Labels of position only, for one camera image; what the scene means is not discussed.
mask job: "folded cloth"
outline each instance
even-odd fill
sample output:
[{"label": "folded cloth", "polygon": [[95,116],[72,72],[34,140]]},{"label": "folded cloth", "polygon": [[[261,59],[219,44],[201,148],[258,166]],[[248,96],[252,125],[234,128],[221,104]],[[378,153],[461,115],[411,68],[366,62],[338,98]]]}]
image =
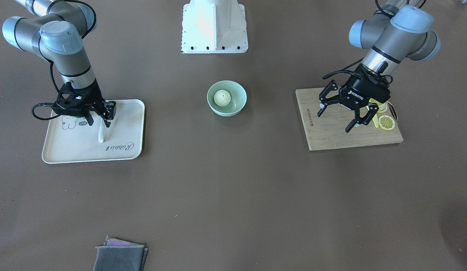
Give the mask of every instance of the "folded cloth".
[{"label": "folded cloth", "polygon": [[115,238],[106,238],[96,249],[93,271],[143,271],[148,253],[144,245]]}]

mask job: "bowl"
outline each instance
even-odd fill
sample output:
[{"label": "bowl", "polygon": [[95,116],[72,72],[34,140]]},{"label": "bowl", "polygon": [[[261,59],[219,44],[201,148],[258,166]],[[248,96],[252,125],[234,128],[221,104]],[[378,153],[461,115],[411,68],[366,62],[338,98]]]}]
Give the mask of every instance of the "bowl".
[{"label": "bowl", "polygon": [[[221,89],[228,91],[231,96],[230,103],[224,107],[218,106],[214,101],[215,93]],[[238,114],[247,103],[247,92],[237,82],[224,80],[216,82],[210,87],[206,99],[213,112],[223,117],[231,117]]]}]

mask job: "robot brand logo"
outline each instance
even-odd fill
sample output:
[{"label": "robot brand logo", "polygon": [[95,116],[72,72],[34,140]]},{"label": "robot brand logo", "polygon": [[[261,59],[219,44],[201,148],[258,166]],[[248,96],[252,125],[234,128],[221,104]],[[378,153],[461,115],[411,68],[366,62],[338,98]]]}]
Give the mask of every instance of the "robot brand logo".
[{"label": "robot brand logo", "polygon": [[359,94],[355,93],[354,91],[349,91],[349,93],[347,93],[347,94],[350,94],[350,95],[352,95],[352,96],[354,96],[356,98],[359,98],[362,101],[364,100],[364,97],[360,96]]},{"label": "robot brand logo", "polygon": [[128,142],[125,145],[107,146],[106,151],[129,151],[135,147],[133,142]]}]

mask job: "brown table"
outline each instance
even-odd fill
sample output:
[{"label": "brown table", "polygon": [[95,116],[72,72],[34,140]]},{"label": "brown table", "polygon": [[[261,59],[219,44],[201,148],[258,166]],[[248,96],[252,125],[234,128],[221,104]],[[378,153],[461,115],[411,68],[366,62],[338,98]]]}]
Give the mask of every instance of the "brown table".
[{"label": "brown table", "polygon": [[[393,74],[403,143],[309,151],[295,89],[366,54],[348,32],[372,0],[240,1],[239,55],[180,53],[185,0],[88,3],[85,48],[106,99],[146,104],[144,151],[41,160],[49,65],[3,39],[33,15],[1,2],[0,271],[90,270],[106,235],[147,245],[146,271],[467,270],[467,6],[424,6],[443,47]],[[205,99],[223,79],[248,95],[232,118]]]}]

